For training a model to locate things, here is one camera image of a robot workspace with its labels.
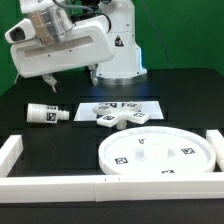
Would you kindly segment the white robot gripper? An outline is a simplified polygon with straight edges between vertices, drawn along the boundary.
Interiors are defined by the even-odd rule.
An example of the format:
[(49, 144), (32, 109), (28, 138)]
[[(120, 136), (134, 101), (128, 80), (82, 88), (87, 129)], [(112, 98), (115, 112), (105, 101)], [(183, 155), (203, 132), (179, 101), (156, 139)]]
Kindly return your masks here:
[(39, 39), (13, 44), (10, 51), (17, 71), (25, 78), (43, 75), (43, 80), (55, 93), (61, 83), (54, 72), (88, 66), (92, 84), (98, 84), (97, 63), (111, 60), (115, 47), (108, 33), (109, 22), (100, 15), (76, 23), (61, 43), (43, 45)]

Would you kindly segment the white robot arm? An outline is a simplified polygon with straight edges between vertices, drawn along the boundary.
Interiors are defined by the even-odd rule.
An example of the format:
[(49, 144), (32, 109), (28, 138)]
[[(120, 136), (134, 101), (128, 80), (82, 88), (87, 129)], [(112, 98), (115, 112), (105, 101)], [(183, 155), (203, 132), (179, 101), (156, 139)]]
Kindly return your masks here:
[(55, 72), (86, 67), (92, 83), (146, 78), (131, 0), (19, 0), (26, 17), (5, 33), (18, 74), (58, 90)]

